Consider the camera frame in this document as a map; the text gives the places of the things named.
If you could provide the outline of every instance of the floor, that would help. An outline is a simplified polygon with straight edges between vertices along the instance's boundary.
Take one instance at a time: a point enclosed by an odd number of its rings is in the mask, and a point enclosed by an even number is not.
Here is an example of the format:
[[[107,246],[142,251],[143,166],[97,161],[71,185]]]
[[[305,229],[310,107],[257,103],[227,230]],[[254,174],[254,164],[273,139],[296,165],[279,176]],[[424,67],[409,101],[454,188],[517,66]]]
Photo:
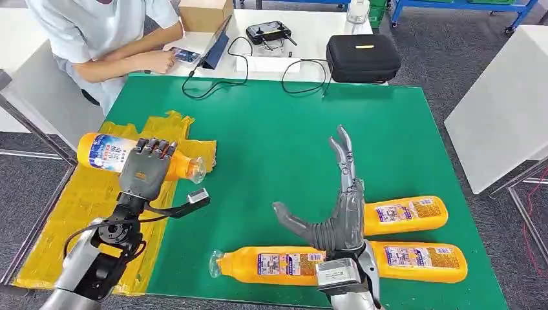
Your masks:
[[[19,6],[21,0],[0,0],[0,6]],[[255,2],[246,1],[246,8]],[[335,11],[334,5],[309,5],[266,1],[264,9]],[[545,9],[536,6],[525,20],[535,24]],[[403,66],[393,85],[416,85],[423,88],[434,119],[453,162],[478,231],[484,241],[497,279],[510,309],[548,309],[548,280],[538,276],[525,253],[522,220],[508,194],[496,200],[473,195],[452,147],[443,120],[489,64],[507,38],[502,30],[514,14],[405,8],[397,28],[390,28],[388,18],[380,33],[394,40],[401,53]],[[0,132],[0,149],[46,150],[28,134]],[[515,173],[526,168],[523,165]],[[6,197],[0,208],[0,272],[23,241],[37,212],[47,201],[66,166],[60,161],[0,156],[0,196]],[[529,185],[519,185],[525,198]],[[548,235],[548,187],[541,187],[532,202],[533,220],[541,235]],[[540,263],[546,272],[546,266]],[[0,294],[0,309],[37,309],[48,292],[38,291],[19,298]],[[158,298],[113,296],[104,309],[294,309],[265,305],[234,304]]]

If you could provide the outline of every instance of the blue metal rack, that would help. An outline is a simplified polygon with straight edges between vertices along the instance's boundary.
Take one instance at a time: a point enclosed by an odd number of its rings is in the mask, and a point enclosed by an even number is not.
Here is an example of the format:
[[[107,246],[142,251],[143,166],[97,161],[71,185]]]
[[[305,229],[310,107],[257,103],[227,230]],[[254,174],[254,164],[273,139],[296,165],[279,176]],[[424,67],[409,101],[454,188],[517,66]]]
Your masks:
[[[300,3],[321,3],[321,4],[324,4],[324,5],[339,5],[344,11],[346,11],[348,3],[350,3],[350,0],[270,0],[270,1],[300,2]],[[256,0],[255,3],[256,3],[257,10],[262,10],[262,0]]]
[[[392,27],[397,26],[397,19],[404,6],[414,6],[416,8],[454,8],[458,10],[484,10],[493,12],[516,12],[518,16],[514,22],[504,29],[506,34],[512,34],[518,25],[523,21],[525,16],[531,11],[533,5],[538,0],[529,0],[526,5],[497,5],[497,4],[478,4],[469,3],[467,0],[453,0],[451,3],[445,2],[433,2],[433,1],[420,1],[420,0],[392,0],[394,3],[394,12],[390,20],[392,21]]]

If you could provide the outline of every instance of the red wire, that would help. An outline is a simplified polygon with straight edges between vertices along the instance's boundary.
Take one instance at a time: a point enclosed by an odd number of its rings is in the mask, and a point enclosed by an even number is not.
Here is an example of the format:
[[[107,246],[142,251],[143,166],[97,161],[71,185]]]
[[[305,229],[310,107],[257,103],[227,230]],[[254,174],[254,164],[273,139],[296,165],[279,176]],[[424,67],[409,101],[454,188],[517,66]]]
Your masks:
[[[542,175],[540,176],[540,182],[542,182],[544,180],[544,178],[546,178],[546,175],[548,175],[548,167],[546,167],[546,169],[544,169],[542,171]],[[528,206],[528,209],[529,209],[529,210],[527,210],[527,214],[529,216],[531,216],[531,213],[532,213],[531,196],[540,187],[540,185],[541,185],[540,182],[537,183],[537,185],[531,190],[531,192],[529,192],[529,194],[527,194],[527,206]],[[527,236],[528,234],[527,234],[527,231],[525,230],[525,223],[523,223],[523,226],[522,226],[522,233],[523,233],[523,239],[525,240],[525,246],[527,248],[527,256],[529,256],[529,260],[531,261],[534,269],[536,270],[536,273],[539,276],[543,277],[543,278],[548,278],[548,274],[544,270],[541,270],[538,267],[538,264],[536,263],[536,260],[534,259],[534,255],[532,253],[531,246],[529,245],[529,237]]]

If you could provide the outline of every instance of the robotic hand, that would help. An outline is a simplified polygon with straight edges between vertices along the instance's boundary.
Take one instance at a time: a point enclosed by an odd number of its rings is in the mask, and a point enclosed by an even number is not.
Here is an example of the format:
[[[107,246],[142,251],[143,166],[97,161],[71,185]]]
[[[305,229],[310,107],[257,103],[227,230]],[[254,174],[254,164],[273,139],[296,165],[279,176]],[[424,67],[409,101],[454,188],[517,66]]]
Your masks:
[[[149,203],[157,199],[167,173],[176,143],[165,140],[139,139],[130,152],[120,174],[121,192],[114,212],[108,218],[96,218],[90,226],[72,234],[63,250],[63,272],[55,283],[54,292],[42,310],[99,310],[100,302],[110,295],[129,262],[141,255],[146,247],[141,223],[167,217],[180,218],[209,203],[205,189],[187,195],[181,207],[155,209]],[[157,218],[139,220],[144,210],[162,214]],[[71,239],[81,234],[67,255]],[[100,244],[120,251],[118,257],[101,253]]]
[[[326,261],[316,265],[318,290],[326,293],[335,310],[383,309],[379,302],[379,274],[374,254],[363,238],[363,181],[355,174],[352,142],[342,125],[342,141],[329,138],[341,170],[341,188],[332,215],[323,223],[306,223],[281,202],[273,203],[278,221],[312,247],[326,251]]]

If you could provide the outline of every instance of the orange bottle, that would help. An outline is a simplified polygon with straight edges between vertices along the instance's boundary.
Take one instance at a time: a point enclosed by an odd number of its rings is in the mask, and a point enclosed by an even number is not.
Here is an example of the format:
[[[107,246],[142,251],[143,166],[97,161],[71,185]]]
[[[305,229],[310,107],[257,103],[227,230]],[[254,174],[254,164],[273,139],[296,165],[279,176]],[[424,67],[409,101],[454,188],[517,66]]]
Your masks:
[[[365,204],[364,234],[395,234],[437,229],[448,213],[436,196],[419,196]]]
[[[369,243],[381,278],[455,283],[468,273],[466,259],[454,245]],[[314,286],[314,267],[324,259],[325,252],[312,247],[243,247],[232,253],[214,251],[209,272],[214,278],[222,274],[245,283]]]
[[[427,282],[464,280],[468,265],[462,251],[451,244],[424,242],[369,242],[379,276]]]
[[[136,144],[137,141],[108,134],[85,134],[78,143],[78,162],[86,167],[120,173],[127,155]],[[202,158],[188,158],[175,150],[165,179],[188,179],[198,184],[206,175],[205,169]]]
[[[209,273],[245,283],[316,285],[315,265],[325,252],[312,247],[243,247],[232,253],[213,251]]]

